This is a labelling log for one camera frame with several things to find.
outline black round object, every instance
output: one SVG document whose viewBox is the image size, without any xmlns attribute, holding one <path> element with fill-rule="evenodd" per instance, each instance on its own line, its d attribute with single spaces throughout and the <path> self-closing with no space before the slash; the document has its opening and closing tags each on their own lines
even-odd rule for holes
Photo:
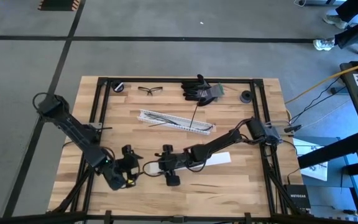
<svg viewBox="0 0 358 224">
<path fill-rule="evenodd" d="M 243 102 L 243 103 L 250 103 L 251 100 L 252 100 L 252 93 L 248 90 L 246 91 L 243 91 L 240 95 L 240 100 Z"/>
<path fill-rule="evenodd" d="M 124 83 L 119 80 L 114 80 L 111 83 L 112 90 L 116 93 L 120 93 L 124 90 Z"/>
</svg>

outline white sneaker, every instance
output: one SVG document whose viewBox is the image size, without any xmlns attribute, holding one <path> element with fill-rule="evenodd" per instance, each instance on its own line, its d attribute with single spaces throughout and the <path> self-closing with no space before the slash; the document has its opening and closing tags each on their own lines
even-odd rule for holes
<svg viewBox="0 0 358 224">
<path fill-rule="evenodd" d="M 347 27 L 347 22 L 342 21 L 339 16 L 325 15 L 323 17 L 323 21 L 328 24 L 335 25 L 340 29 L 345 29 Z"/>
<path fill-rule="evenodd" d="M 316 50 L 331 50 L 335 47 L 335 38 L 317 39 L 313 41 Z"/>
</svg>

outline black clamp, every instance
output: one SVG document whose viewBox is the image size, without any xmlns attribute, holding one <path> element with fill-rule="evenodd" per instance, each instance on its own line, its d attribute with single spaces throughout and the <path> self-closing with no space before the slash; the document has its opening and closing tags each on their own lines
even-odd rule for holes
<svg viewBox="0 0 358 224">
<path fill-rule="evenodd" d="M 126 188 L 136 186 L 136 180 L 139 177 L 139 173 L 133 174 L 132 169 L 139 167 L 139 159 L 143 159 L 143 157 L 137 155 L 133 150 L 131 145 L 126 145 L 121 149 L 122 155 L 124 156 L 122 159 L 117 159 L 118 167 L 121 172 L 127 174 L 127 180 L 125 183 Z"/>
</svg>

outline table leg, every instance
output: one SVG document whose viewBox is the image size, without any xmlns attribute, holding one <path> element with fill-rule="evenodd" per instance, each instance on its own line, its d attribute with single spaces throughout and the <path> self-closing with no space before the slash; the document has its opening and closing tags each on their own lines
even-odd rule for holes
<svg viewBox="0 0 358 224">
<path fill-rule="evenodd" d="M 358 133 L 298 157 L 299 167 L 303 169 L 350 153 L 355 153 L 357 150 Z"/>
</svg>

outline black aluminum frame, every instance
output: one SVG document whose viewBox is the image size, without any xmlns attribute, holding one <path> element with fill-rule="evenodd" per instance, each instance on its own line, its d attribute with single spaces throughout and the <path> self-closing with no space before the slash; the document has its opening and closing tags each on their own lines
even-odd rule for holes
<svg viewBox="0 0 358 224">
<path fill-rule="evenodd" d="M 121 82 L 173 82 L 178 83 L 184 80 L 186 81 L 195 81 L 195 78 L 109 78 L 109 77 L 99 77 L 96 85 L 96 90 L 94 94 L 93 105 L 91 109 L 91 114 L 89 116 L 89 122 L 93 123 L 96 120 L 96 112 L 98 109 L 98 103 L 101 96 L 102 87 L 105 86 L 103 102 L 101 106 L 101 112 L 99 116 L 99 123 L 104 123 L 106 116 L 106 109 L 108 105 L 109 93 L 111 91 L 111 84 L 113 80 L 119 80 Z M 252 101 L 252 106 L 254 107 L 255 117 L 260 119 L 259 107 L 257 92 L 255 87 L 257 86 L 260 90 L 260 98 L 262 100 L 262 109 L 264 112 L 264 118 L 266 122 L 270 121 L 269 108 L 267 106 L 267 99 L 265 94 L 264 82 L 262 79 L 224 79 L 224 78 L 209 78 L 206 79 L 210 83 L 243 83 L 249 84 L 250 90 L 254 94 L 255 98 Z M 169 221 L 174 223 L 183 223 L 183 222 L 242 222 L 242 223 L 252 223 L 252 222 L 273 222 L 273 223 L 354 223 L 343 220 L 330 220 L 323 218 L 314 218 L 307 215 L 288 215 L 288 210 L 286 202 L 288 202 L 288 207 L 293 207 L 294 204 L 290 200 L 290 197 L 286 193 L 285 189 L 282 186 L 282 179 L 280 175 L 280 167 L 278 165 L 277 155 L 274 153 L 276 151 L 275 146 L 270 146 L 270 152 L 272 153 L 272 166 L 270 166 L 269 161 L 266 156 L 265 145 L 260 144 L 260 155 L 262 160 L 262 168 L 264 173 L 264 179 L 266 184 L 266 193 L 268 200 L 268 207 L 270 212 L 270 217 L 267 218 L 251 218 L 250 213 L 244 213 L 244 217 L 186 217 L 186 216 L 131 216 L 131 215 L 114 215 L 110 210 L 106 211 L 104 215 L 88 215 L 88 209 L 90 205 L 90 197 L 93 186 L 94 173 L 92 173 L 88 178 L 88 184 L 85 191 L 85 199 L 82 204 L 81 211 L 77 211 L 78 199 L 80 196 L 80 191 L 75 195 L 73 202 L 71 203 L 70 212 L 57 212 L 57 213 L 46 213 L 43 215 L 28 215 L 23 217 L 7 217 L 4 216 L 0 218 L 0 223 L 67 223 L 67 222 L 77 222 L 83 221 L 86 223 L 87 220 L 104 220 L 105 224 L 113 223 L 114 220 L 145 220 L 145 221 Z M 85 172 L 86 163 L 81 157 L 80 165 L 78 168 L 77 182 L 80 180 L 80 177 Z M 279 192 L 280 206 L 282 214 L 279 214 L 274 207 L 274 199 L 272 192 L 272 183 L 275 184 Z M 11 197 L 19 197 L 20 191 L 15 191 L 11 193 Z M 11 207 L 6 207 L 5 210 L 14 210 L 16 202 L 12 203 Z"/>
<path fill-rule="evenodd" d="M 91 114 L 89 117 L 89 122 L 95 122 L 96 119 L 96 111 L 98 108 L 98 103 L 99 103 L 99 98 L 101 95 L 101 90 L 103 86 L 106 86 L 105 90 L 104 90 L 104 96 L 103 96 L 103 102 L 102 102 L 102 107 L 101 107 L 101 111 L 100 111 L 100 116 L 99 116 L 99 123 L 104 122 L 104 118 L 106 115 L 106 108 L 107 108 L 107 104 L 108 104 L 108 99 L 109 99 L 109 93 L 110 93 L 110 89 L 111 89 L 111 83 L 114 80 L 119 80 L 121 82 L 153 82 L 153 83 L 166 83 L 166 82 L 171 82 L 171 83 L 180 83 L 182 81 L 196 81 L 195 78 L 109 78 L 109 77 L 99 77 L 98 78 L 98 82 L 96 85 L 96 91 L 94 94 L 94 100 L 93 100 L 93 104 L 92 104 L 92 109 L 91 109 Z M 260 90 L 260 96 L 262 99 L 262 108 L 264 111 L 264 118 L 266 120 L 266 122 L 270 121 L 270 116 L 269 116 L 269 108 L 267 106 L 267 99 L 266 99 L 266 94 L 265 94 L 265 89 L 264 89 L 264 83 L 262 79 L 225 79 L 225 78 L 207 78 L 206 79 L 207 82 L 210 83 L 243 83 L 243 84 L 249 84 L 250 85 L 250 91 L 252 92 L 252 94 L 254 96 L 256 96 L 256 90 L 255 90 L 255 86 L 259 87 Z M 260 119 L 260 115 L 259 115 L 259 107 L 258 107 L 258 102 L 257 102 L 257 98 L 254 98 L 253 104 L 252 106 L 254 107 L 254 116 L 257 119 Z M 263 167 L 263 172 L 264 172 L 264 179 L 265 179 L 265 183 L 266 183 L 266 192 L 267 192 L 267 199 L 268 199 L 268 206 L 269 206 L 269 212 L 270 214 L 274 214 L 277 213 L 277 211 L 275 211 L 274 208 L 274 198 L 273 198 L 273 192 L 272 192 L 272 185 L 270 182 L 270 178 L 269 178 L 269 169 L 270 169 L 270 165 L 269 162 L 266 158 L 266 153 L 265 153 L 265 146 L 263 144 L 260 144 L 260 153 L 261 153 L 261 157 L 262 157 L 262 167 Z M 280 183 L 282 183 L 281 177 L 280 177 L 280 169 L 278 166 L 278 159 L 277 159 L 277 155 L 273 153 L 272 156 L 272 164 L 273 164 L 273 171 L 275 173 L 275 175 L 277 175 Z M 83 159 L 83 156 L 81 157 L 81 162 L 80 162 L 80 166 L 78 168 L 78 174 L 77 174 L 77 181 L 79 181 L 81 174 L 83 173 L 84 169 L 85 169 L 85 160 Z M 91 197 L 91 191 L 92 191 L 92 186 L 93 186 L 93 179 L 94 179 L 94 174 L 91 174 L 90 177 L 88 178 L 88 182 L 86 185 L 86 190 L 85 190 L 85 198 L 84 198 L 84 202 L 82 204 L 82 210 L 81 212 L 88 212 L 89 209 L 89 205 L 90 205 L 90 197 Z M 73 200 L 73 203 L 71 205 L 70 211 L 71 212 L 76 212 L 77 206 L 78 206 L 78 199 L 80 196 L 80 192 L 78 192 L 78 194 L 76 195 L 76 197 Z M 281 206 L 281 211 L 284 211 L 284 214 L 287 214 L 287 209 L 285 208 L 285 202 L 282 199 L 282 196 L 279 194 L 279 200 L 280 200 L 280 206 Z M 100 220 L 105 219 L 105 215 L 101 215 L 99 216 Z M 120 218 L 129 218 L 131 220 L 131 217 L 127 217 L 127 216 L 120 216 Z M 250 217 L 248 215 L 245 215 L 243 218 L 238 218 L 238 217 L 182 217 L 182 221 L 206 221 L 206 222 L 244 222 L 246 217 Z M 165 217 L 165 216 L 161 216 L 156 218 L 155 216 L 136 216 L 135 220 L 158 220 L 158 221 L 164 221 L 164 220 L 175 220 L 175 219 L 181 219 L 178 217 Z M 262 222 L 262 221 L 266 221 L 268 218 L 259 218 L 257 219 L 258 222 Z"/>
</svg>

